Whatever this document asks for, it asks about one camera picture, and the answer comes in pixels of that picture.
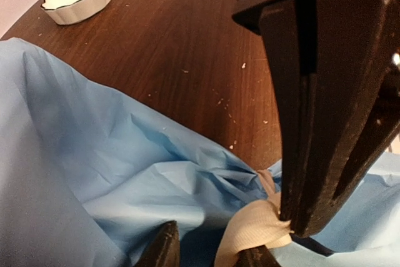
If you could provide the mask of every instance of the crumpled blue plastic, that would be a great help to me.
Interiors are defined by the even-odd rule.
[[[374,243],[382,266],[400,262],[394,166],[397,157],[383,156],[316,237],[348,253],[309,264],[315,255],[292,243],[275,250],[282,265],[380,266],[357,264]],[[271,171],[279,185],[280,164]],[[208,267],[231,216],[261,198],[257,174],[222,146],[41,48],[0,42],[1,266],[132,266],[174,219],[181,266]],[[356,221],[373,230],[357,235]],[[397,234],[382,242],[388,229]],[[347,265],[325,264],[338,256]]]

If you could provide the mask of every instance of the white strap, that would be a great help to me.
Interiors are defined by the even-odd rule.
[[[219,245],[214,267],[233,267],[238,253],[245,249],[261,245],[277,248],[292,241],[290,221],[279,220],[281,194],[275,193],[270,172],[258,174],[268,199],[253,201],[232,217]]]

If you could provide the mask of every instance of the blue sheet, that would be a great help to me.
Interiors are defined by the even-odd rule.
[[[384,230],[396,234],[377,244],[383,260],[400,262],[391,251],[400,250],[400,161],[382,160],[352,196],[355,215],[346,205],[317,237],[350,251],[340,266],[379,266],[351,263],[358,248],[385,240]],[[271,170],[279,184],[280,164]],[[0,42],[1,266],[131,266],[160,224],[175,219],[181,266],[208,267],[231,216],[260,198],[257,174],[220,145],[36,46]],[[374,230],[338,243],[355,220]],[[293,265],[299,249],[305,263]],[[275,254],[283,266],[318,266],[294,243]]]

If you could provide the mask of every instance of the wood grain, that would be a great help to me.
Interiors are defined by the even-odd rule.
[[[2,39],[44,48],[89,79],[233,146],[255,169],[281,157],[264,46],[232,21],[235,0],[112,0],[72,26],[53,23],[42,1]]]

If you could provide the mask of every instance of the brown wooden surface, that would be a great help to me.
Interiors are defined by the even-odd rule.
[[[263,43],[232,21],[235,0],[112,0],[72,26],[56,25],[42,1],[2,39],[44,48],[89,79],[233,146],[255,169],[281,157]]]

